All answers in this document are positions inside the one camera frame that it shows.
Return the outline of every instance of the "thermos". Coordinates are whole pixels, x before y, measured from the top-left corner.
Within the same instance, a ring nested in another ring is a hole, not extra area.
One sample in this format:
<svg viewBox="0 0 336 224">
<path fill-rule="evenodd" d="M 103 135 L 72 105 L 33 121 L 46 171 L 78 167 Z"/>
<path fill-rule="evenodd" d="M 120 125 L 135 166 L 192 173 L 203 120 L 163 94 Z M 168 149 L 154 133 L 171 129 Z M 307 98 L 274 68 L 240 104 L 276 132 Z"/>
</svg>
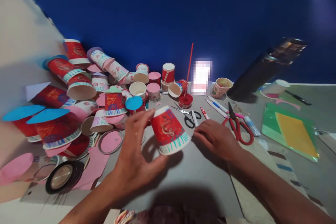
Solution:
<svg viewBox="0 0 336 224">
<path fill-rule="evenodd" d="M 296 38 L 282 38 L 262 53 L 238 78 L 226 95 L 242 102 L 258 88 L 293 63 L 307 44 Z"/>
</svg>

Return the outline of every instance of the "hand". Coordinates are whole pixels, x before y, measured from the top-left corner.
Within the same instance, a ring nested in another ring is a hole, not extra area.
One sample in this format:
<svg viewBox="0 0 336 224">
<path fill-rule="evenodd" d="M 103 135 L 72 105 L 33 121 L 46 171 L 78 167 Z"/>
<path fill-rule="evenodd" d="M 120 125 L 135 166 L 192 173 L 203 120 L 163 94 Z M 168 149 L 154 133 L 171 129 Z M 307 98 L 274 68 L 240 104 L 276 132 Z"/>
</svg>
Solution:
<svg viewBox="0 0 336 224">
<path fill-rule="evenodd" d="M 111 183 L 117 180 L 124 196 L 151 182 L 168 162 L 168 156 L 160 155 L 151 163 L 147 163 L 141 153 L 144 129 L 154 113 L 155 109 L 141 111 L 126 121 L 124 142 L 111 173 Z"/>
<path fill-rule="evenodd" d="M 231 130 L 214 120 L 203 121 L 195 129 L 194 136 L 210 151 L 228 162 L 234 161 L 243 150 Z"/>
</svg>

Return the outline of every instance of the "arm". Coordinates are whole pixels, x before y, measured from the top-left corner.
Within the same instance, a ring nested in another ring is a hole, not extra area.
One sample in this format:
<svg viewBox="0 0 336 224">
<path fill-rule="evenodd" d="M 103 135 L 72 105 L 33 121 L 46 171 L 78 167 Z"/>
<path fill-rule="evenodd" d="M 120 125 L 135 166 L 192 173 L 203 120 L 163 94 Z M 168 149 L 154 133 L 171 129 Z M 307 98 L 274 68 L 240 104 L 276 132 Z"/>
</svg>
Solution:
<svg viewBox="0 0 336 224">
<path fill-rule="evenodd" d="M 241 148 L 227 127 L 206 120 L 195 129 L 194 135 L 210 151 L 248 176 L 280 223 L 335 223 L 254 155 Z"/>
<path fill-rule="evenodd" d="M 168 156 L 160 155 L 147 163 L 141 153 L 144 129 L 154 112 L 155 109 L 141 111 L 127 119 L 124 142 L 114 170 L 65 216 L 61 224 L 104 223 L 114 204 L 151 182 L 166 167 Z"/>
</svg>

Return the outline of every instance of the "red-handled scissors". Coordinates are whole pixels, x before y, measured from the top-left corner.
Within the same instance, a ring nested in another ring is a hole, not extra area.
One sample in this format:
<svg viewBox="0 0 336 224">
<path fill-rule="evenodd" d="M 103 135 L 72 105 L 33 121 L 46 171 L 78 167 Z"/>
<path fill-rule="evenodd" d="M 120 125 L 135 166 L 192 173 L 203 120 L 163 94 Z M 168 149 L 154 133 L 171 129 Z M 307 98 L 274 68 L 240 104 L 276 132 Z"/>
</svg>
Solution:
<svg viewBox="0 0 336 224">
<path fill-rule="evenodd" d="M 253 141 L 254 141 L 253 134 L 252 134 L 251 130 L 247 127 L 247 125 L 245 123 L 239 122 L 238 118 L 236 117 L 236 115 L 233 112 L 233 109 L 231 107 L 230 102 L 229 102 L 229 115 L 230 115 L 230 117 L 226 118 L 224 120 L 224 122 L 222 123 L 222 125 L 225 126 L 226 122 L 229 121 L 229 123 L 231 125 L 231 129 L 233 130 L 234 134 L 236 135 L 237 141 L 241 142 L 244 145 L 251 145 L 253 143 Z M 242 139 L 242 136 L 241 136 L 241 133 L 240 133 L 240 126 L 242 126 L 246 130 L 246 132 L 248 134 L 250 134 L 250 140 L 248 142 L 245 142 Z"/>
</svg>

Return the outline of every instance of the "white wall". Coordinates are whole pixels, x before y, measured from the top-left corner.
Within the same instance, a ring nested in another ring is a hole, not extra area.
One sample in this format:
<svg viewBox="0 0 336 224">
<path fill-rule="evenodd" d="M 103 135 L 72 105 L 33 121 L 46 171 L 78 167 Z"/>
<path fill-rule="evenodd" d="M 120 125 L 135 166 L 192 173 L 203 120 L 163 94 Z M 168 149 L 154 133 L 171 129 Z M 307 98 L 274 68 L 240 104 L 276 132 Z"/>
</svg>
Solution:
<svg viewBox="0 0 336 224">
<path fill-rule="evenodd" d="M 62 39 L 33 0 L 0 0 L 0 117 L 26 104 L 26 85 L 52 80 L 41 63 L 49 56 L 64 54 Z M 0 133 L 0 168 L 31 149 L 42 151 L 26 142 L 11 124 L 0 122 Z M 20 197 L 27 187 L 18 182 L 0 186 L 0 202 Z"/>
</svg>

